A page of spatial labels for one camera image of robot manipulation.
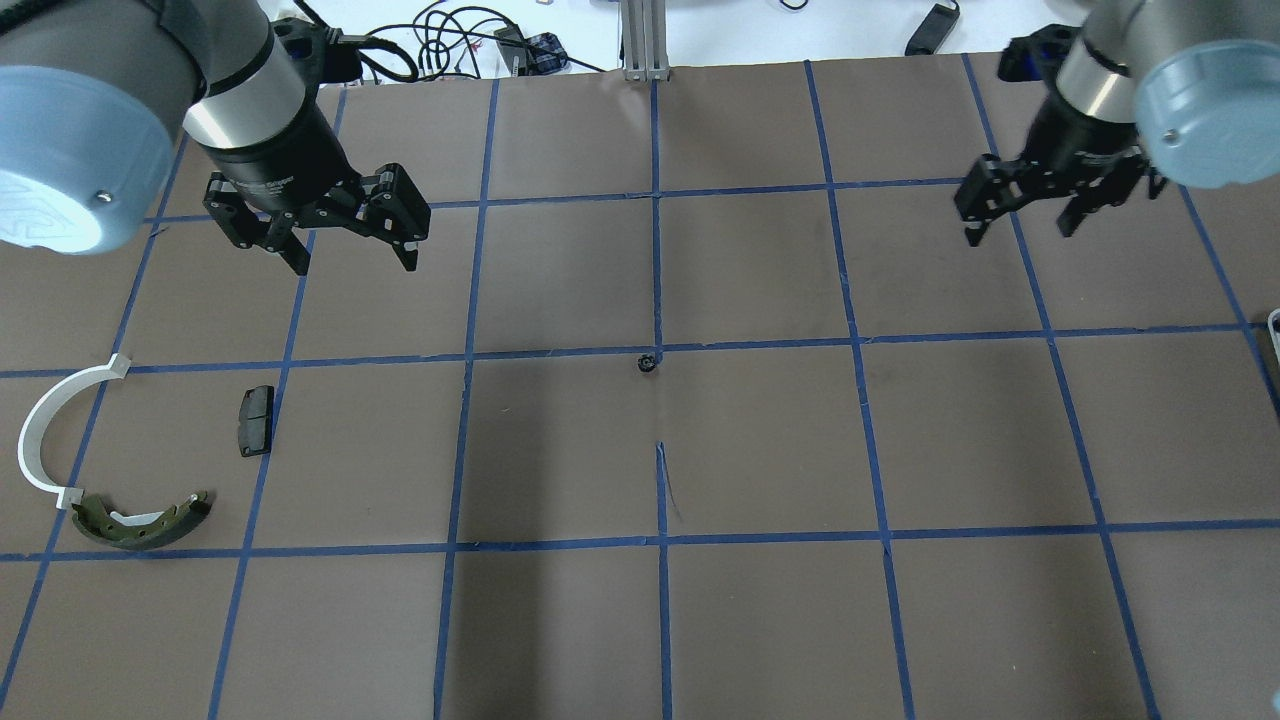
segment white table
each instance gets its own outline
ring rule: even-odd
[[[293,6],[289,0],[260,3],[271,17],[280,8]],[[810,0],[804,10],[790,12],[777,0],[667,0],[667,50],[672,67],[901,55],[933,3]],[[311,0],[311,6],[325,20],[349,33],[410,22],[426,4],[426,0]],[[536,0],[448,0],[440,8],[472,4],[509,15],[526,35],[554,32],[575,58],[607,69],[620,67],[616,3],[553,0],[543,5]],[[1046,24],[1079,24],[1093,4],[1093,0],[961,0],[960,24],[941,51],[1002,50],[1010,37],[1029,35]],[[498,26],[486,27],[492,32]],[[387,37],[416,54],[417,44],[408,31],[387,33]],[[492,41],[486,41],[477,55],[483,76],[507,74]],[[388,58],[387,63],[396,60]]]

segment black device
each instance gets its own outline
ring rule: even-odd
[[[275,387],[257,386],[241,398],[239,441],[241,457],[253,457],[271,452],[271,424],[275,414]]]
[[[498,51],[513,76],[549,76],[568,67],[568,53],[554,33],[544,32],[526,38],[516,26],[493,33]]]
[[[534,64],[529,54],[529,45],[525,42],[525,35],[520,32],[516,26],[506,26],[498,31],[494,31],[494,37],[498,38],[498,51],[502,53],[502,59],[507,63],[507,69],[511,70],[513,76],[527,76],[531,74],[529,67]]]
[[[392,247],[401,266],[417,269],[417,243],[426,240],[431,208],[396,163],[366,177],[352,169],[315,104],[323,82],[360,77],[360,50],[370,38],[297,18],[271,23],[271,32],[306,85],[303,109],[266,142],[205,147],[219,168],[209,178],[205,209],[232,245],[261,247],[298,275],[307,274],[311,263],[293,232],[298,228],[344,228],[378,238]],[[269,218],[259,218],[246,200]]]
[[[1119,206],[1147,179],[1155,200],[1167,184],[1138,143],[1134,123],[1085,115],[1062,97],[1057,73],[1080,28],[1052,24],[1015,38],[1000,58],[1000,79],[1043,82],[1048,90],[1027,147],[1015,160],[989,152],[978,158],[955,195],[969,245],[977,247],[997,218],[1037,200],[1070,197],[1057,218],[1071,237],[1080,223],[1107,205]]]
[[[959,4],[955,8],[933,5],[929,14],[924,17],[924,22],[920,23],[920,27],[915,28],[915,35],[906,42],[906,55],[932,55],[937,53],[959,20]]]

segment white curved plastic piece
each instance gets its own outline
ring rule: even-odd
[[[68,375],[49,388],[49,392],[31,409],[27,421],[22,424],[22,432],[18,434],[18,466],[22,468],[22,474],[27,477],[31,484],[58,496],[56,505],[59,510],[68,510],[73,503],[78,503],[84,497],[84,491],[63,487],[49,479],[49,473],[45,471],[45,462],[40,457],[40,448],[45,442],[45,430],[49,429],[49,423],[63,409],[63,405],[67,405],[67,401],[97,383],[123,378],[129,372],[129,365],[132,365],[131,360],[116,352],[111,355],[106,365],[86,368],[73,375]]]
[[[1267,332],[1271,333],[1271,345],[1276,348],[1276,363],[1280,363],[1280,310],[1267,318]]]
[[[164,510],[161,510],[160,512],[147,512],[145,515],[120,515],[115,510],[108,512],[108,515],[110,515],[113,520],[128,528],[140,528],[142,525],[150,525],[151,523],[159,520],[164,514],[165,514]]]

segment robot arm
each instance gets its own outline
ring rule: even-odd
[[[1016,160],[983,155],[955,202],[977,246],[997,218],[1070,197],[1059,229],[1121,205],[1146,177],[1192,187],[1280,172],[1280,4],[1275,0],[1102,0],[1083,28],[1015,40],[1001,79],[1042,79]]]
[[[219,173],[205,205],[297,274],[294,228],[343,227],[416,268],[430,208],[399,165],[361,177],[315,104],[372,41],[255,0],[19,0],[0,10],[0,240],[87,254],[137,232],[179,126]],[[265,211],[261,219],[248,205]]]

